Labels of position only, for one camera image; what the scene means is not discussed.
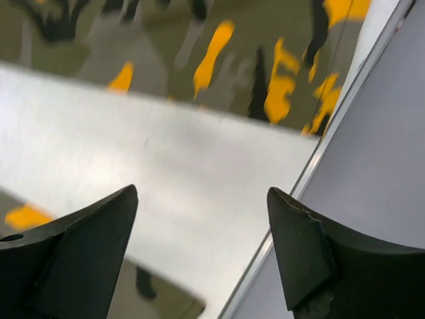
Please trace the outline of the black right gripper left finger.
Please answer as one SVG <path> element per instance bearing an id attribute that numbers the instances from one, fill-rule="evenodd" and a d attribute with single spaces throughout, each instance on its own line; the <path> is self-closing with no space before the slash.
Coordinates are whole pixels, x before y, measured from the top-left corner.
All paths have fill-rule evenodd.
<path id="1" fill-rule="evenodd" d="M 2 318 L 106 318 L 137 212 L 134 185 L 1 239 Z"/>

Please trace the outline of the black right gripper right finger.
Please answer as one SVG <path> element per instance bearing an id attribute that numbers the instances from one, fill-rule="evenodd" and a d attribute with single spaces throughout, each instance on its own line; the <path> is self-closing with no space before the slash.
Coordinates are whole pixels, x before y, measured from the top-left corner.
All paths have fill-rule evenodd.
<path id="1" fill-rule="evenodd" d="M 423 318 L 424 250 L 383 241 L 267 194 L 287 309 L 295 318 Z"/>

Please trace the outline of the yellow camouflage trousers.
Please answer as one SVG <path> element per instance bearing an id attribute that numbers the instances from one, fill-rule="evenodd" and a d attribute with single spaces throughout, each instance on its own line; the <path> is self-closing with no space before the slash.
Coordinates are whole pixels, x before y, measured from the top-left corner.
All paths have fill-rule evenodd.
<path id="1" fill-rule="evenodd" d="M 1 60 L 322 136 L 369 1 L 2 1 Z"/>

